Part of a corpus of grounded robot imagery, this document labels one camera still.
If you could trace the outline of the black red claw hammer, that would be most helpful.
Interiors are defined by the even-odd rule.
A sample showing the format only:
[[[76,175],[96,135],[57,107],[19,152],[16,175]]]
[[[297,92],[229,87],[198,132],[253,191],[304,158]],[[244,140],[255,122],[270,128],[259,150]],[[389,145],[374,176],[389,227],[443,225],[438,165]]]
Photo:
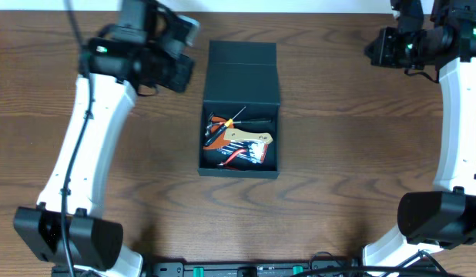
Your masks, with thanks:
[[[213,112],[211,112],[208,116],[208,122],[206,126],[206,131],[205,131],[205,136],[209,137],[210,134],[213,132],[213,127],[216,127],[218,125],[222,125],[227,120],[225,118],[219,117],[214,115]],[[255,118],[255,119],[247,119],[247,120],[240,120],[240,121],[234,121],[233,123],[235,125],[249,125],[249,124],[262,124],[262,123],[271,123],[273,120],[271,118]]]

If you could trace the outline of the dark green box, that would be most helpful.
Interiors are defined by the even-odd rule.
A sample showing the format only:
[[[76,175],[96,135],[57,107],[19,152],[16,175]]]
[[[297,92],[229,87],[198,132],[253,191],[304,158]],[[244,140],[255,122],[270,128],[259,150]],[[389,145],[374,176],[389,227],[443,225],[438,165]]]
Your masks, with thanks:
[[[262,164],[234,159],[230,165],[239,171],[220,169],[217,165],[227,156],[217,150],[203,150],[208,116],[228,120],[244,106],[233,120],[271,118],[271,123],[242,125],[238,129],[254,133],[270,133]],[[279,172],[280,82],[277,72],[277,47],[266,42],[212,41],[203,93],[199,138],[199,168],[201,176],[276,179]]]

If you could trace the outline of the black yellow screwdriver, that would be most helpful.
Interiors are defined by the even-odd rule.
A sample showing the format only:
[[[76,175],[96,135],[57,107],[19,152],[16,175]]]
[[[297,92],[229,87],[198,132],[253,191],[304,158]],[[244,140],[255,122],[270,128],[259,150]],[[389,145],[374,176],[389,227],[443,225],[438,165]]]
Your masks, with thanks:
[[[233,120],[246,108],[244,106],[241,110],[239,110],[232,118],[229,118],[223,124],[220,124],[219,128],[209,135],[208,139],[204,142],[204,146],[208,147],[213,144],[229,127],[233,124]]]

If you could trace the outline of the orange scraper wooden handle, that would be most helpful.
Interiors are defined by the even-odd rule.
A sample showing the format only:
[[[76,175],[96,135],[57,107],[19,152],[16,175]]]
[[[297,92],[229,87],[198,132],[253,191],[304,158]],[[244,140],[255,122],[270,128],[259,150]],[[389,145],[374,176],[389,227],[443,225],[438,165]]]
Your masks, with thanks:
[[[203,146],[203,150],[217,150],[225,145],[230,144],[231,142],[264,142],[270,144],[273,141],[273,136],[270,133],[254,133],[246,132],[237,128],[242,125],[235,125],[234,123],[210,146]],[[213,127],[213,132],[219,128],[219,125]]]

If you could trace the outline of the red handled pliers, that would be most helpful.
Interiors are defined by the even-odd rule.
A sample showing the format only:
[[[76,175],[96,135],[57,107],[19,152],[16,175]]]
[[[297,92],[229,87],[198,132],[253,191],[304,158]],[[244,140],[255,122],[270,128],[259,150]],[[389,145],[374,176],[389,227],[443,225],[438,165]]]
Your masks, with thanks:
[[[246,149],[237,149],[234,152],[229,152],[228,153],[228,158],[227,160],[220,162],[217,167],[220,169],[229,169],[229,170],[234,170],[234,171],[239,171],[240,169],[233,167],[230,165],[230,163],[237,158],[239,155],[245,154]]]

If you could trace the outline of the blue drill bit pack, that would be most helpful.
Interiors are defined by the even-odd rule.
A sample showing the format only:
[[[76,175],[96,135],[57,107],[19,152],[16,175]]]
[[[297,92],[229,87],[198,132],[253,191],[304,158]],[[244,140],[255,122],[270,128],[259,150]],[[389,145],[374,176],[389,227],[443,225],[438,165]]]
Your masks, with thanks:
[[[243,159],[253,164],[262,164],[266,157],[268,144],[264,142],[252,142],[252,141],[231,142],[230,144],[217,149],[217,151],[220,154],[226,155],[228,158],[229,156],[228,153],[234,152],[237,149],[246,149],[246,153],[239,155],[236,159]]]

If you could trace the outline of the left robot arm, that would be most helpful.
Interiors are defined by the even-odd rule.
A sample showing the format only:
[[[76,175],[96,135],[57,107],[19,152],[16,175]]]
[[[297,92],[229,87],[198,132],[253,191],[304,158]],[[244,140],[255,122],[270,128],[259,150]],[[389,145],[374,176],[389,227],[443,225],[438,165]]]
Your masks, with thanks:
[[[52,174],[32,208],[13,226],[37,259],[69,276],[143,276],[144,258],[123,242],[123,228],[104,219],[114,151],[139,87],[183,92],[193,70],[184,49],[199,23],[177,17],[156,33],[153,23],[109,25],[83,45],[75,103]]]

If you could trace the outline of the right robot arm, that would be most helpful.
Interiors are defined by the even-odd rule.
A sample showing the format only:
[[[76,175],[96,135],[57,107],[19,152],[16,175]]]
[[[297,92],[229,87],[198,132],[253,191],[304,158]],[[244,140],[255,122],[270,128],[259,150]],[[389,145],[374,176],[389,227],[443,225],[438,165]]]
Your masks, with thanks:
[[[397,26],[381,29],[366,56],[408,76],[434,66],[443,121],[432,190],[404,195],[397,224],[363,248],[362,264],[375,276],[397,275],[423,257],[476,243],[476,1],[436,1],[431,29],[423,26],[419,1],[393,0],[391,8]]]

